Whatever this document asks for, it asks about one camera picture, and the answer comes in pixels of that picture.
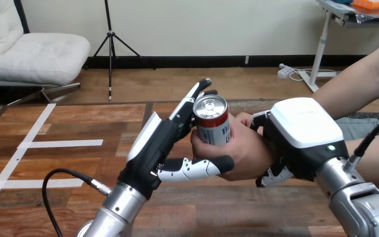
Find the person's hand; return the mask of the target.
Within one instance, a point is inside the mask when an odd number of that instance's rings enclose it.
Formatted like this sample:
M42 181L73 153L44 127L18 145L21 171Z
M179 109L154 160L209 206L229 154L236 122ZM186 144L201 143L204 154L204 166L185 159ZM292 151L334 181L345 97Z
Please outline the person's hand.
M229 115L231 139L224 146L203 143L193 129L190 142L193 158L205 159L229 155L234 168L219 176L227 181L251 180L262 176L278 159L275 147L260 134L250 129L251 114Z

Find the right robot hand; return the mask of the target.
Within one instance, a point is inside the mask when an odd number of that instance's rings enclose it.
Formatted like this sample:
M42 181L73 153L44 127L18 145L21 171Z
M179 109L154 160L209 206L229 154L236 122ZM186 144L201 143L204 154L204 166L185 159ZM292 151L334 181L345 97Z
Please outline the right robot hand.
M256 179L259 188L292 177L313 181L328 160L348 156L342 130L312 98L286 99L253 114L250 128L257 131L259 127L277 151L277 160Z

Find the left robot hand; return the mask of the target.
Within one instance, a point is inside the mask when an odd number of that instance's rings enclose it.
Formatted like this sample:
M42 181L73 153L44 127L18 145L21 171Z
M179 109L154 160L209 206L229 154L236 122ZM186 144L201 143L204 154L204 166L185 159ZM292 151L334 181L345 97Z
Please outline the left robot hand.
M161 182L183 182L226 173L234 168L229 155L201 158L167 158L174 144L196 125L193 107L212 81L202 79L180 101L172 114L161 119L153 112L127 156L118 183L125 183L149 200Z

